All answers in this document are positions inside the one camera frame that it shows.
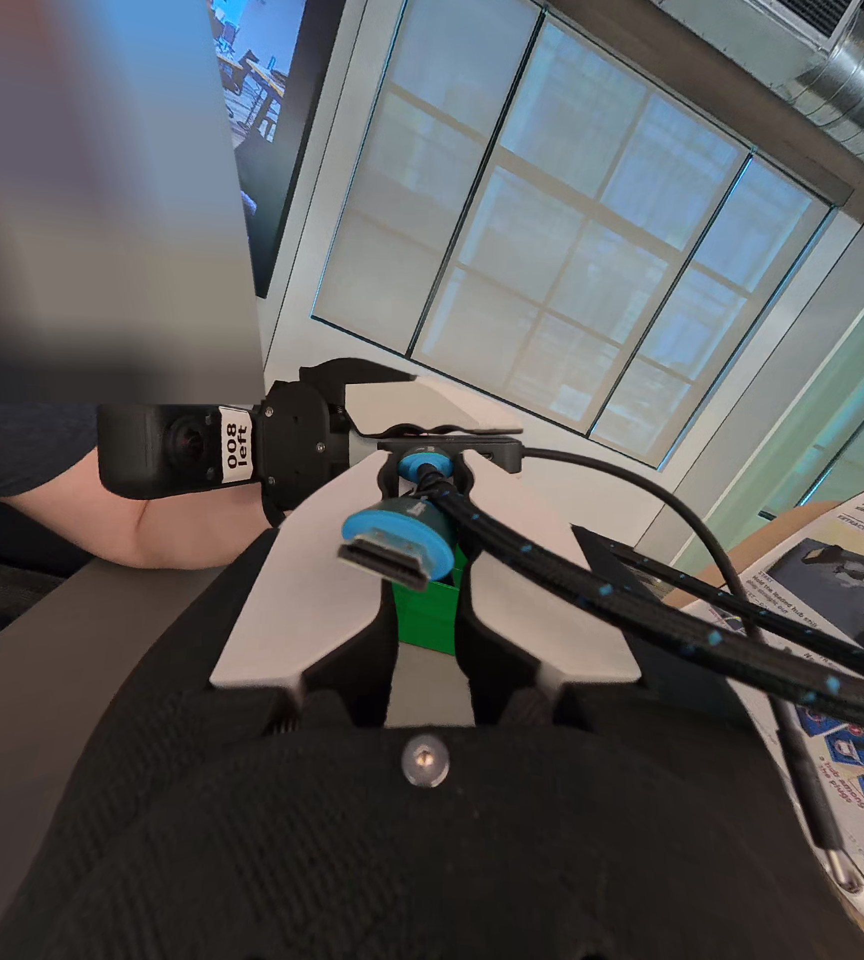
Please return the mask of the black sign stand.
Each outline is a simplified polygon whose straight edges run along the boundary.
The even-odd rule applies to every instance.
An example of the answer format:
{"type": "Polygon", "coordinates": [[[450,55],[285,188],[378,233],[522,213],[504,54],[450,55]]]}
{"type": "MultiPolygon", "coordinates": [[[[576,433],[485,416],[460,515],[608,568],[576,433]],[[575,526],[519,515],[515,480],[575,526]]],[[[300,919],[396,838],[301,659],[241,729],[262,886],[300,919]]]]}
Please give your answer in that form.
{"type": "Polygon", "coordinates": [[[274,264],[344,1],[210,1],[255,294],[274,264]]]}

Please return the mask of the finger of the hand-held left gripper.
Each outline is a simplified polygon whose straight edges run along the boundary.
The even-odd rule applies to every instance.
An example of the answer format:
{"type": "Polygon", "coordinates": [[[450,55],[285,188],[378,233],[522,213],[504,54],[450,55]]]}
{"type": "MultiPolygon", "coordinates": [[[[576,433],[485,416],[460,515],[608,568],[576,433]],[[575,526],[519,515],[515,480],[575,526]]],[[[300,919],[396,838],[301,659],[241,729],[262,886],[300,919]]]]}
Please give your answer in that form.
{"type": "Polygon", "coordinates": [[[345,413],[359,435],[377,440],[523,432],[522,423],[505,404],[426,376],[349,384],[345,387],[345,413]]]}

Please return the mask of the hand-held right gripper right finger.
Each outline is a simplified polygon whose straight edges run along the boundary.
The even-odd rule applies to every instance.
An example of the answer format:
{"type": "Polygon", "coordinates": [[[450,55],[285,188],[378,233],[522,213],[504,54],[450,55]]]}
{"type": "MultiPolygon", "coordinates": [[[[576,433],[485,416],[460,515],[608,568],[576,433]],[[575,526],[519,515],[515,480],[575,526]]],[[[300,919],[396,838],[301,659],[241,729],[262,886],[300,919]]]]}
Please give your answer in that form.
{"type": "MultiPolygon", "coordinates": [[[[588,570],[571,525],[513,477],[477,477],[469,498],[499,522],[588,570]]],[[[639,665],[623,634],[483,552],[470,570],[471,606],[488,630],[538,661],[540,685],[632,684],[639,665]]]]}

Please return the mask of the black braided cable green plug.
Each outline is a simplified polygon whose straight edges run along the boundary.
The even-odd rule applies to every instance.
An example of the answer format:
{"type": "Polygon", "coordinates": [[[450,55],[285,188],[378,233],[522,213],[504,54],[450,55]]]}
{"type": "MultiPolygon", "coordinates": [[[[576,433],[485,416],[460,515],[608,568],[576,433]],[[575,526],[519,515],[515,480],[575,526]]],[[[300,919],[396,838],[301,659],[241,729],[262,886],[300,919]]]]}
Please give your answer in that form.
{"type": "Polygon", "coordinates": [[[664,581],[680,578],[682,589],[729,610],[745,633],[715,626],[694,615],[640,597],[593,570],[525,538],[499,522],[444,477],[425,465],[415,491],[381,501],[342,525],[339,558],[416,591],[447,575],[454,543],[477,548],[571,606],[645,642],[769,697],[774,707],[814,706],[827,717],[864,729],[864,650],[819,630],[751,604],[738,574],[704,523],[675,496],[633,472],[587,457],[527,448],[527,458],[574,462],[647,489],[672,509],[702,541],[728,591],[656,564],[664,581]]]}

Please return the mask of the silver ventilation ducts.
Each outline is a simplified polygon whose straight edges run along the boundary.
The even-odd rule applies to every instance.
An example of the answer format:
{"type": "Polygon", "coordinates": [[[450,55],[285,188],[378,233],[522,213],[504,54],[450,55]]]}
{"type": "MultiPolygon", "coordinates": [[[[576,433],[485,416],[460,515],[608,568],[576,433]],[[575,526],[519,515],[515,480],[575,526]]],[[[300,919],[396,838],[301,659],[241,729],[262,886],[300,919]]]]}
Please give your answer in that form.
{"type": "Polygon", "coordinates": [[[823,62],[784,90],[795,111],[864,162],[864,11],[854,14],[823,62]]]}

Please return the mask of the person's left forearm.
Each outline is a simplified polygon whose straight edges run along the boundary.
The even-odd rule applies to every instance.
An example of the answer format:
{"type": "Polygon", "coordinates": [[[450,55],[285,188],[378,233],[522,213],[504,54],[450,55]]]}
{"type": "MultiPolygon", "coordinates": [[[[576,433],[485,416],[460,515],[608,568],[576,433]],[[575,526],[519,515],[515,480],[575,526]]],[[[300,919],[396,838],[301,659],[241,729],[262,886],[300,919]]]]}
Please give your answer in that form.
{"type": "Polygon", "coordinates": [[[271,530],[257,485],[134,500],[102,486],[86,462],[6,502],[94,557],[131,569],[224,567],[271,530]]]}

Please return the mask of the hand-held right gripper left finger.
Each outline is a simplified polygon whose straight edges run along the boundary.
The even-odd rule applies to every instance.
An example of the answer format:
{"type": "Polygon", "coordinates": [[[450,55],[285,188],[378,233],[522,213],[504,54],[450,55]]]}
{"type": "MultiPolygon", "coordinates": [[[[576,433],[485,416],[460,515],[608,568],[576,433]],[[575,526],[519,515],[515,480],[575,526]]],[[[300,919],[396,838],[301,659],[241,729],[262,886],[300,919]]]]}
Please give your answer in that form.
{"type": "Polygon", "coordinates": [[[301,691],[309,670],[381,617],[396,650],[390,586],[339,558],[343,523],[382,498],[386,462],[366,458],[286,517],[213,668],[214,688],[301,691]]]}

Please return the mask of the green plastic bin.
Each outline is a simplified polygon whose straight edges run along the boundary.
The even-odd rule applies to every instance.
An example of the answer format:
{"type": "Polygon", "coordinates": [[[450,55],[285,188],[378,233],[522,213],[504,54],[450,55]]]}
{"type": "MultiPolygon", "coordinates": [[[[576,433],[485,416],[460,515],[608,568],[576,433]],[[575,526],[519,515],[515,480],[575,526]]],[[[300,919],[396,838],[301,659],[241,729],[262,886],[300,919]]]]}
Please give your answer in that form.
{"type": "Polygon", "coordinates": [[[392,585],[398,625],[398,640],[419,649],[455,655],[455,618],[466,557],[455,549],[455,562],[448,578],[431,582],[425,591],[399,583],[392,585]]]}

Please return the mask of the instruction sheet on wooden board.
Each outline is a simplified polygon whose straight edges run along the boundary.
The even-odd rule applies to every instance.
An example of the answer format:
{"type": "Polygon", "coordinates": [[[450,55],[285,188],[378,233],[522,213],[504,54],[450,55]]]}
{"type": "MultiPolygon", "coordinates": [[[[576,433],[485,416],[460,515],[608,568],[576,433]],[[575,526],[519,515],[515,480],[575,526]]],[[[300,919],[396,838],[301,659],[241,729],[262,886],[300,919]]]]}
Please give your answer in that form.
{"type": "MultiPolygon", "coordinates": [[[[739,576],[753,603],[864,650],[864,492],[801,526],[739,576]]],[[[864,729],[797,706],[815,764],[864,885],[864,729]]],[[[846,894],[864,915],[864,893],[846,894]]]]}

